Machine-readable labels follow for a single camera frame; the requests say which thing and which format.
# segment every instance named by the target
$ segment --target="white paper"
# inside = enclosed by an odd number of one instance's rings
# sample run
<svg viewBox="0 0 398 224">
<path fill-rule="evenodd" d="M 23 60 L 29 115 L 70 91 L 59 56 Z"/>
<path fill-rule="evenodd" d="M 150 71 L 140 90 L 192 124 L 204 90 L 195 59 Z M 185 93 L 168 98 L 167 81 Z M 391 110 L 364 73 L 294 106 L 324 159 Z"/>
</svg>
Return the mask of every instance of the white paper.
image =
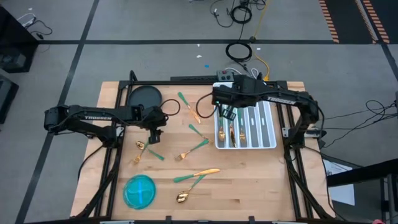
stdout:
<svg viewBox="0 0 398 224">
<path fill-rule="evenodd" d="M 323 160 L 326 167 L 327 175 L 338 174 L 347 170 L 352 170 L 351 167 L 344 166 L 328 160 Z M 329 187 L 329 193 L 332 200 L 346 203 L 348 205 L 355 205 L 354 185 L 344 185 L 338 187 Z"/>
</svg>

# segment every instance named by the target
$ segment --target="cutlery tray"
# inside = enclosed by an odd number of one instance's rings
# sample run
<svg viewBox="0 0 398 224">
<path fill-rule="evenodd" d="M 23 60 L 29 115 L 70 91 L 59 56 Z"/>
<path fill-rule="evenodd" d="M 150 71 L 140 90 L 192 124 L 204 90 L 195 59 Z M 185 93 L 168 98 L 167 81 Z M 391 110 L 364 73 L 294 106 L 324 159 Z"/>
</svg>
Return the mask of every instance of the cutlery tray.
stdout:
<svg viewBox="0 0 398 224">
<path fill-rule="evenodd" d="M 231 82 L 214 83 L 213 86 L 232 86 Z M 276 147 L 274 124 L 272 122 L 271 107 L 269 102 L 260 101 L 256 106 L 246 108 L 234 108 L 236 117 L 234 121 L 226 118 L 220 118 L 218 113 L 214 113 L 215 120 L 215 145 L 218 149 L 273 149 Z M 221 127 L 225 133 L 224 141 L 218 138 L 218 132 Z M 236 147 L 233 146 L 230 124 L 233 125 Z M 239 134 L 243 131 L 246 136 L 245 141 L 241 141 Z"/>
</svg>

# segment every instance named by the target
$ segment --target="yellow cable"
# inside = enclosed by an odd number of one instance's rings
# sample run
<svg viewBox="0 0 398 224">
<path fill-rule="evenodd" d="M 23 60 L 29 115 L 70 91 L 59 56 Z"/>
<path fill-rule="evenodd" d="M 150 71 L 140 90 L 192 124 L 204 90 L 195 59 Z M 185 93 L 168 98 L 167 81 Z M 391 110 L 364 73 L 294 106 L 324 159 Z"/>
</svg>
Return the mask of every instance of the yellow cable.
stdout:
<svg viewBox="0 0 398 224">
<path fill-rule="evenodd" d="M 260 20 L 259 20 L 259 24 L 257 25 L 257 29 L 256 29 L 256 32 L 254 33 L 253 37 L 256 37 L 256 36 L 257 36 L 257 33 L 259 32 L 260 25 L 261 25 L 261 22 L 262 22 L 262 18 L 263 18 L 264 15 L 266 14 L 266 11 L 267 11 L 267 8 L 268 8 L 268 4 L 269 4 L 269 3 L 266 3 L 266 5 L 264 6 L 264 8 L 262 9 L 261 16 L 260 16 Z"/>
<path fill-rule="evenodd" d="M 264 8 L 262 9 L 259 24 L 258 24 L 258 26 L 257 26 L 256 32 L 255 32 L 254 35 L 253 35 L 254 38 L 256 38 L 257 33 L 259 32 L 259 29 L 260 29 L 260 26 L 261 26 L 261 22 L 262 22 L 262 18 L 263 18 L 264 15 L 266 14 L 266 11 L 267 11 L 267 8 L 268 8 L 268 5 L 269 5 L 270 2 L 271 2 L 271 0 L 267 0 L 266 5 L 265 5 Z M 263 80 L 264 80 L 264 81 L 268 81 L 268 80 L 269 80 L 269 66 L 268 66 L 267 62 L 266 62 L 265 60 L 263 60 L 262 58 L 260 58 L 260 57 L 256 54 L 256 52 L 253 51 L 253 49 L 251 49 L 251 50 L 252 50 L 254 56 L 255 56 L 260 62 L 262 62 L 262 63 L 267 67 L 267 75 L 265 75 L 265 77 L 264 77 Z"/>
</svg>

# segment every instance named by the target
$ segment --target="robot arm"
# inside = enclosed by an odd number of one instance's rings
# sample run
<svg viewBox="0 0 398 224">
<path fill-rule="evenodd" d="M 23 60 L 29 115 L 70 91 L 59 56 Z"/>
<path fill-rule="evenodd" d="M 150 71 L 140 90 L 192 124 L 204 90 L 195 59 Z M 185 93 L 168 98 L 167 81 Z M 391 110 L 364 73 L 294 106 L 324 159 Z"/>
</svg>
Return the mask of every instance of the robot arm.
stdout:
<svg viewBox="0 0 398 224">
<path fill-rule="evenodd" d="M 304 91 L 278 90 L 265 85 L 262 80 L 248 77 L 237 77 L 232 87 L 221 85 L 213 87 L 213 105 L 229 105 L 230 108 L 221 110 L 219 114 L 233 120 L 233 108 L 255 106 L 259 101 L 270 101 L 285 105 L 296 106 L 300 110 L 300 117 L 296 125 L 289 129 L 286 143 L 294 146 L 304 145 L 304 134 L 310 124 L 319 120 L 318 103 Z"/>
<path fill-rule="evenodd" d="M 160 141 L 161 130 L 168 117 L 158 106 L 143 109 L 141 106 L 122 106 L 120 108 L 90 108 L 78 105 L 56 106 L 45 111 L 44 129 L 50 133 L 58 134 L 69 130 L 87 136 L 96 136 L 104 146 L 110 147 L 116 142 L 116 128 L 112 126 L 99 127 L 83 122 L 114 121 L 127 126 L 138 126 L 150 131 L 149 143 Z"/>
</svg>

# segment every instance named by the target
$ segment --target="gold knife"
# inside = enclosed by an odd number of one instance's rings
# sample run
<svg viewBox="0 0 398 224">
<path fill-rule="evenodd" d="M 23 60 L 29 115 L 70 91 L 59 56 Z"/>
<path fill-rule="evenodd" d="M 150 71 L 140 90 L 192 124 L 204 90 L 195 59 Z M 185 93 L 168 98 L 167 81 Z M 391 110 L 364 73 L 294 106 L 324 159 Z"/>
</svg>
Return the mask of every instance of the gold knife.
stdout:
<svg viewBox="0 0 398 224">
<path fill-rule="evenodd" d="M 186 176 L 183 176 L 183 177 L 176 177 L 176 178 L 174 178 L 173 181 L 175 183 L 178 183 L 178 182 L 181 182 L 183 180 L 189 179 L 191 177 L 196 177 L 196 176 L 199 176 L 199 175 L 214 174 L 214 173 L 219 172 L 219 171 L 220 171 L 220 169 L 208 169 L 208 170 L 204 170 L 204 171 L 201 171 L 199 173 L 196 173 L 196 174 L 186 175 Z"/>
<path fill-rule="evenodd" d="M 200 118 L 199 115 L 191 108 L 191 106 L 189 105 L 188 101 L 184 98 L 184 96 L 182 95 L 181 92 L 178 93 L 178 96 L 181 98 L 182 101 L 184 101 L 185 105 L 188 107 L 189 111 L 191 112 L 191 114 L 193 115 L 193 117 L 196 119 L 196 121 L 198 121 L 198 123 L 200 124 Z"/>
</svg>

